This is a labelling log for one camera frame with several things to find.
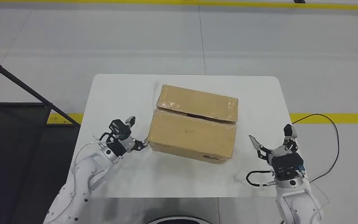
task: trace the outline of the floor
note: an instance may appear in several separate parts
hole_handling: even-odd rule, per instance
[[[0,64],[66,113],[82,113],[98,73],[275,76],[291,113],[356,113],[358,11],[198,6],[0,4]],[[34,101],[0,77],[0,101]],[[355,124],[317,185],[321,223],[354,223]],[[310,177],[336,155],[333,126],[297,125]],[[319,191],[313,188],[324,203]],[[212,223],[279,223],[273,198],[96,199],[93,223],[193,214]]]

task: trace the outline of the yellow floor line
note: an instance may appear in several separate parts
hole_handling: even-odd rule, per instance
[[[176,5],[201,5],[201,6],[358,10],[358,4],[309,3],[309,1],[306,4],[296,4],[294,2],[250,2],[250,1],[211,1],[211,0],[0,0],[0,2],[176,4]]]
[[[83,119],[83,114],[68,114],[71,118],[81,124]],[[291,113],[291,121],[294,122],[303,118],[309,114],[306,113]],[[336,124],[358,124],[358,113],[324,113],[324,115],[331,118]],[[59,114],[50,114],[49,120],[47,121],[48,124],[70,124],[69,121],[64,119]],[[307,119],[304,119],[298,124],[330,124],[331,122],[322,116],[310,116]]]

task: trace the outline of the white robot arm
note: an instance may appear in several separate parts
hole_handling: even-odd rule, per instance
[[[246,180],[253,186],[276,185],[276,204],[286,224],[318,224],[323,217],[321,207],[304,181],[303,159],[297,153],[297,134],[290,124],[284,128],[285,139],[282,146],[269,150],[249,136],[259,158],[274,168],[273,171],[252,171]],[[275,180],[267,184],[253,184],[249,176],[256,172],[273,172]]]
[[[68,181],[53,201],[44,223],[70,224],[80,221],[83,208],[91,200],[91,192],[106,180],[107,173],[123,154],[133,150],[140,151],[148,145],[147,139],[138,141],[130,136],[130,128],[134,123],[135,117],[130,117],[125,124],[121,120],[112,121],[112,132],[104,133],[100,138],[101,140],[108,136],[107,146],[74,164]],[[275,150],[264,148],[250,136],[258,157],[266,160],[274,170],[252,171],[246,179],[253,186],[276,185],[276,204],[286,224],[319,224],[323,213],[318,201],[310,192],[309,183],[304,181],[303,160],[296,153],[296,132],[289,124],[284,131],[284,144]],[[256,172],[273,172],[275,180],[267,184],[253,184],[249,176]]]
[[[92,191],[106,180],[107,173],[123,154],[132,150],[140,151],[148,145],[147,140],[138,141],[130,136],[130,128],[134,123],[133,116],[125,124],[121,120],[112,121],[112,132],[100,138],[109,136],[107,146],[74,164],[68,181],[53,201],[44,223],[77,223],[86,203],[91,200]]]

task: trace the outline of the box flap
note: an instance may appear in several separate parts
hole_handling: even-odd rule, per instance
[[[207,118],[237,122],[237,98],[163,85],[157,107]]]
[[[235,135],[235,124],[157,110],[150,126],[149,141],[231,158]]]

